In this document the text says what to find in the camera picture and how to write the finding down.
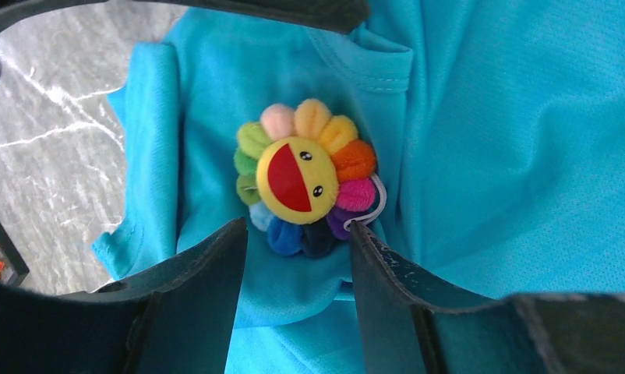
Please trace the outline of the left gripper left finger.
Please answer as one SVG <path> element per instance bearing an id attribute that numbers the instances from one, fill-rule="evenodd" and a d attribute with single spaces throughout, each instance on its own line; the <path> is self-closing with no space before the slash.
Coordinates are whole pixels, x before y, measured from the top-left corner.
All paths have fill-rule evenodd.
<path id="1" fill-rule="evenodd" d="M 247 239 L 233 220 L 93 293 L 0 283 L 0 373 L 222 373 Z"/>

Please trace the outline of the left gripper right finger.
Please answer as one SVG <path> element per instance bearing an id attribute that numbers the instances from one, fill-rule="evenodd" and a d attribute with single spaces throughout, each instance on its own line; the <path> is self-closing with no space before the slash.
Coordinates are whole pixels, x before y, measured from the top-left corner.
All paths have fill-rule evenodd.
<path id="1" fill-rule="evenodd" d="M 351 225 L 351 273 L 369 373 L 625 373 L 625 293 L 500 300 L 405 259 Z"/>

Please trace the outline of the colourful flower plush patch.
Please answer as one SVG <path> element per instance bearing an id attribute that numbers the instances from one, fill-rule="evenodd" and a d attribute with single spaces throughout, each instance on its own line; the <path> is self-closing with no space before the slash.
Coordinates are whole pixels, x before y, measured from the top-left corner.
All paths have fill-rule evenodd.
<path id="1" fill-rule="evenodd" d="M 272 104 L 236 136 L 236 193 L 281 256 L 327 256 L 352 223 L 370 224 L 386 206 L 373 147 L 322 101 Z"/>

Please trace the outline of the black square frame holder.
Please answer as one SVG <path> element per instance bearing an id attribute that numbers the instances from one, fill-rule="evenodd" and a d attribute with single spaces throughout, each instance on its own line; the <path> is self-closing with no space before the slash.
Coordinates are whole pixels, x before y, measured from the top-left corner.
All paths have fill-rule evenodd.
<path id="1" fill-rule="evenodd" d="M 0 222 L 0 260 L 5 264 L 0 283 L 19 287 L 30 269 Z"/>

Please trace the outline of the teal t-shirt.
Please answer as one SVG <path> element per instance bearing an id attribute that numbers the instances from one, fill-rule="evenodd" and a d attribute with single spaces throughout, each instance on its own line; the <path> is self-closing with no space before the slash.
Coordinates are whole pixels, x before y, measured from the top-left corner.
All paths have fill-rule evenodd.
<path id="1" fill-rule="evenodd" d="M 387 191 L 364 225 L 435 276 L 494 300 L 625 293 L 625 1 L 370 8 L 349 35 L 191 8 L 109 96 L 125 218 L 93 250 L 112 278 L 247 220 L 226 373 L 369 373 L 351 229 L 281 256 L 236 193 L 236 133 L 272 104 L 356 124 Z"/>

